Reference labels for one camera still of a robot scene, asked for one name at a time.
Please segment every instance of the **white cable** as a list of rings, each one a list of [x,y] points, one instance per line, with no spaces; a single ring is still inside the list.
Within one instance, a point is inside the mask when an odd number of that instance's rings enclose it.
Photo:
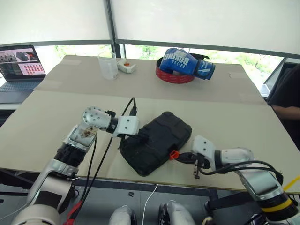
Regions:
[[[156,187],[154,188],[154,191],[150,194],[150,196],[146,200],[146,203],[145,203],[145,206],[144,206],[144,212],[142,213],[142,225],[144,225],[145,209],[146,209],[147,202],[151,198],[151,196],[154,194],[157,187],[158,187],[158,184],[156,184]]]
[[[70,179],[69,181],[76,180],[76,179],[79,179],[79,178],[80,178],[80,177],[76,177],[76,178]]]
[[[10,214],[8,214],[8,215],[6,215],[5,217],[0,218],[0,220],[3,220],[3,219],[5,219],[5,218],[7,218],[7,217],[9,217],[9,216],[11,216],[11,215],[13,215],[13,214],[15,214],[16,212],[18,212],[18,211],[20,211],[21,209],[23,209],[26,205],[27,205],[27,204],[23,205],[23,206],[22,206],[21,208],[19,208],[18,210],[14,211],[14,212],[12,212],[12,213],[10,213]]]

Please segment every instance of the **laptop screen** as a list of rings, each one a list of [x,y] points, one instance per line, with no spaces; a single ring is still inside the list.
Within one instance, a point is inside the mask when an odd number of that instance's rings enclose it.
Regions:
[[[45,76],[33,45],[0,47],[0,72],[7,81]]]

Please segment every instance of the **orange clip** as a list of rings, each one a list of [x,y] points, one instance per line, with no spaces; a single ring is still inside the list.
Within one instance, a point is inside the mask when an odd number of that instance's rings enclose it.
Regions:
[[[169,160],[173,160],[179,157],[179,151],[173,150],[170,154],[169,154]]]

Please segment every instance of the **white roller shade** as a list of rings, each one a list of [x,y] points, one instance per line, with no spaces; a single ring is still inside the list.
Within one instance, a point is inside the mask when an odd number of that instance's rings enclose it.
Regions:
[[[0,0],[0,45],[109,40],[105,0]]]
[[[111,0],[117,39],[300,54],[300,0]]]

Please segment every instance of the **blue boxing glove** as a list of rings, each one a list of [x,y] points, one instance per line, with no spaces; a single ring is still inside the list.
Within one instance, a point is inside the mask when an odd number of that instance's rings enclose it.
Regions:
[[[211,62],[197,60],[191,54],[182,49],[170,48],[160,64],[160,69],[166,73],[177,71],[182,74],[193,75],[201,79],[210,79],[215,65]]]

